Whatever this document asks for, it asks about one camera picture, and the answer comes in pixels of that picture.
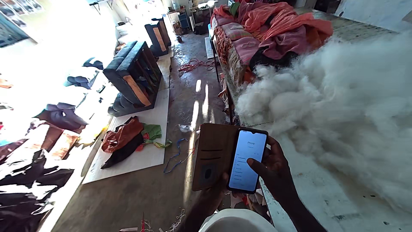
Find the concrete floor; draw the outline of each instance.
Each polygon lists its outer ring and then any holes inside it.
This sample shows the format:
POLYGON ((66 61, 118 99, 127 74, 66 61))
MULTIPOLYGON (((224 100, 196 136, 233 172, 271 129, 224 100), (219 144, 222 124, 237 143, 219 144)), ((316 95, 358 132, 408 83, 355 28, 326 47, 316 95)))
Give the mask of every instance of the concrete floor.
MULTIPOLYGON (((178 72, 179 66, 192 57, 207 61, 204 37, 184 35, 184 43, 175 45, 166 137, 173 141, 173 146, 165 150, 164 165, 79 186, 52 231, 117 232, 122 228, 140 228, 143 214, 154 231, 159 228, 166 231, 183 208, 186 212, 190 209, 198 194, 191 191, 196 157, 190 156, 171 173, 163 174, 163 169, 169 158, 177 153, 178 139, 186 138, 189 142, 181 143, 183 152, 177 161, 190 154, 188 147, 193 146, 195 133, 183 133, 177 124, 193 123, 198 128, 205 122, 222 124, 225 120, 224 103, 217 97, 221 88, 215 70, 199 67, 189 73, 178 72)), ((223 207, 229 207, 228 199, 223 207)))

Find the blue cable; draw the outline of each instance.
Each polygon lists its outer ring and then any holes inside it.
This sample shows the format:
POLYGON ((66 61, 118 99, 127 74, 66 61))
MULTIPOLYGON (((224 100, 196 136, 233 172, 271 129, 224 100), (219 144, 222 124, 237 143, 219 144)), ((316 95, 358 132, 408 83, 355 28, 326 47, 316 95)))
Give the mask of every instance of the blue cable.
POLYGON ((175 167, 176 167, 177 165, 179 165, 179 164, 181 164, 182 162, 184 162, 184 161, 179 161, 177 164, 175 164, 175 165, 172 167, 172 169, 171 169, 170 171, 166 171, 167 166, 169 165, 170 160, 171 160, 172 158, 175 158, 176 156, 180 155, 180 142, 181 142, 182 140, 186 140, 186 141, 187 141, 187 139, 183 138, 183 139, 179 139, 179 140, 176 142, 176 146, 178 147, 178 153, 177 153, 176 155, 170 157, 169 161, 167 161, 166 167, 164 167, 164 169, 163 169, 163 173, 164 173, 164 174, 173 171, 173 169, 175 169, 175 167))

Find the workbench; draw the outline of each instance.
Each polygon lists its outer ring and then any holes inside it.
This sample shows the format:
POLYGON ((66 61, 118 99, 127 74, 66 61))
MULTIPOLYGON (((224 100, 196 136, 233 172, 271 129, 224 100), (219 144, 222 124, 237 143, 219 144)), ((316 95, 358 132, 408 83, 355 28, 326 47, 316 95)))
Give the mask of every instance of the workbench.
MULTIPOLYGON (((395 33, 312 9, 297 8, 295 11, 298 14, 312 12, 316 19, 331 21, 333 35, 346 41, 354 42, 395 33)), ((236 108, 242 91, 237 90, 233 84, 228 67, 222 63, 221 66, 227 82, 229 103, 232 103, 229 107, 236 108)), ((256 129, 264 129, 272 123, 268 121, 255 125, 241 116, 239 120, 242 126, 256 129)), ((292 141, 286 136, 276 139, 288 159, 293 181, 302 202, 328 231, 412 231, 412 214, 392 209, 371 190, 358 185, 336 170, 320 166, 310 156, 297 153, 292 141)), ((260 185, 275 228, 279 232, 296 231, 289 216, 274 200, 261 178, 260 185)))

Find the sunlight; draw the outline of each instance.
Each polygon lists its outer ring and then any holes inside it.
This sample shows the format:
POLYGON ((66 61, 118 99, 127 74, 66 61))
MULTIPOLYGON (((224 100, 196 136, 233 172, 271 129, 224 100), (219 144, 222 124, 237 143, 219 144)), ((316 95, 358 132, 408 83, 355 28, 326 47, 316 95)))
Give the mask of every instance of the sunlight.
POLYGON ((202 81, 201 80, 197 80, 196 81, 196 92, 199 92, 200 91, 200 84, 202 83, 202 81))
POLYGON ((215 123, 215 114, 213 112, 213 108, 210 111, 210 123, 215 123))
POLYGON ((193 104, 192 122, 190 123, 190 130, 196 129, 197 115, 199 114, 199 101, 195 101, 193 104))
POLYGON ((207 119, 208 110, 209 110, 209 86, 206 84, 205 100, 203 101, 203 105, 202 105, 202 114, 203 114, 204 119, 207 119))
MULTIPOLYGON (((190 136, 189 140, 189 147, 187 154, 189 155, 194 148, 194 137, 196 134, 196 122, 197 116, 199 114, 199 101, 195 101, 193 104, 193 115, 192 115, 192 122, 190 125, 190 129, 192 130, 192 135, 190 136)), ((189 201, 190 192, 192 190, 192 159, 194 155, 192 154, 186 161, 186 172, 185 172, 185 183, 184 183, 184 190, 183 190, 183 205, 184 207, 187 206, 187 202, 189 201)))

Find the hand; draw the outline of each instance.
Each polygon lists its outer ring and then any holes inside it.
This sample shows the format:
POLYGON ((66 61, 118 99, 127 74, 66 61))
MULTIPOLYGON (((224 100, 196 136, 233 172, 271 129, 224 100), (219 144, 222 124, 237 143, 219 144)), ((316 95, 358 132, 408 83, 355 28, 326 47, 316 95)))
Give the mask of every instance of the hand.
POLYGON ((226 184, 229 179, 227 173, 223 173, 220 180, 211 188, 204 189, 200 192, 200 196, 192 208, 193 212, 197 212, 206 217, 212 215, 219 207, 225 196, 226 184))
POLYGON ((272 196, 281 205, 300 201, 293 184, 288 161, 280 144, 270 136, 268 136, 267 144, 270 145, 270 150, 265 147, 262 163, 248 158, 250 168, 262 177, 272 196))

